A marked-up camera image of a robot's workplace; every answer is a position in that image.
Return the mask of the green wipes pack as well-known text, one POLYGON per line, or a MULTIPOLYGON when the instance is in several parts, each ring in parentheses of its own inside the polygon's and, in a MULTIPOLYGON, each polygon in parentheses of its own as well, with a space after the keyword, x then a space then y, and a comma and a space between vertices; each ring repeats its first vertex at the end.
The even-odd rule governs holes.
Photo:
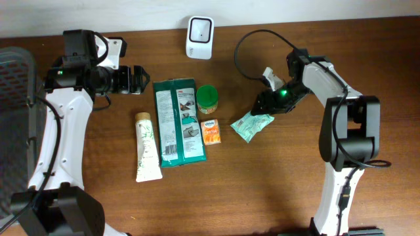
POLYGON ((193 78, 154 82, 163 168, 206 161, 193 78))

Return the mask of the white cream tube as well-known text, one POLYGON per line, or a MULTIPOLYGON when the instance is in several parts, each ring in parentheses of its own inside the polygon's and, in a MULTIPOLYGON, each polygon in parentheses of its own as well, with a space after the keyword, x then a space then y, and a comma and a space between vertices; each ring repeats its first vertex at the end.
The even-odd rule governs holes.
POLYGON ((159 165, 158 150, 150 114, 147 112, 135 115, 137 142, 136 182, 147 182, 163 178, 159 165))

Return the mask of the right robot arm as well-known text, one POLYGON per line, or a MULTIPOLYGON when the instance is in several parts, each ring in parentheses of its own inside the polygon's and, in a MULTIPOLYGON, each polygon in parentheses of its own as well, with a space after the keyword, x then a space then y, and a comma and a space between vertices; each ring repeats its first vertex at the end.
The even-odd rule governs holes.
POLYGON ((252 115, 289 113, 308 94, 324 107, 318 140, 325 162, 322 198, 306 235, 372 235, 380 230, 351 231, 348 216, 356 186, 367 168, 388 167, 379 152, 380 101, 350 87, 326 56, 305 49, 287 55, 291 80, 257 96, 252 115))

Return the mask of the light green snack packet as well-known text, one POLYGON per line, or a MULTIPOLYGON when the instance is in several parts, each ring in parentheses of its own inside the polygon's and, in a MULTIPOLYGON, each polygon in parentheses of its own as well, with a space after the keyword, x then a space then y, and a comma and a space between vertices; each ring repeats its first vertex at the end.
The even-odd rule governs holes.
POLYGON ((264 127, 273 122, 274 117, 270 115, 252 115, 251 112, 246 113, 241 119, 232 123, 230 126, 239 134, 247 143, 250 143, 254 135, 260 132, 264 127))

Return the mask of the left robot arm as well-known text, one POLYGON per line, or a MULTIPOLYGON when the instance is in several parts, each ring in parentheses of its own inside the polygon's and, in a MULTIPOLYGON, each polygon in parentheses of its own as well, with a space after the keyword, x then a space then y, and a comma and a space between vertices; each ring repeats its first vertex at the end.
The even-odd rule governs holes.
POLYGON ((28 189, 11 199, 13 222, 28 235, 117 235, 103 206, 84 190, 85 131, 97 96, 141 94, 150 76, 141 66, 122 66, 127 43, 77 29, 63 33, 64 54, 49 69, 41 152, 28 189))

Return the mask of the orange tissue pack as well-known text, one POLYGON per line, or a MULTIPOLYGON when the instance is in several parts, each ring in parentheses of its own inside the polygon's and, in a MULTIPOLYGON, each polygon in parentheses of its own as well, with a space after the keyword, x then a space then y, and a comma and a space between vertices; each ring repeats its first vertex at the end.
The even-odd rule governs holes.
POLYGON ((201 131, 206 146, 221 143, 219 122, 216 119, 201 122, 201 131))

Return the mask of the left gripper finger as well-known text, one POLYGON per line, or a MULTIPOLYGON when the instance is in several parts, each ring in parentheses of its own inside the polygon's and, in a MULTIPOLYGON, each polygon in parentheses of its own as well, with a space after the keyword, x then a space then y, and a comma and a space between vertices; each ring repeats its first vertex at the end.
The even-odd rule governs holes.
POLYGON ((133 67, 133 81, 134 82, 149 82, 150 75, 142 66, 133 67))
POLYGON ((131 85, 131 94, 142 94, 148 82, 143 80, 133 81, 131 85))

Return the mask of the green lid jar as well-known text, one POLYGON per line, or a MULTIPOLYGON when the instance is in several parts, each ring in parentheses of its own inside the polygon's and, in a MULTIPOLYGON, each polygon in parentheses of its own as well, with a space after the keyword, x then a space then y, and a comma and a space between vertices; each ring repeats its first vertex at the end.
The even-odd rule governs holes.
POLYGON ((219 94, 212 85, 201 86, 196 93, 199 110, 204 114, 213 113, 218 106, 219 94))

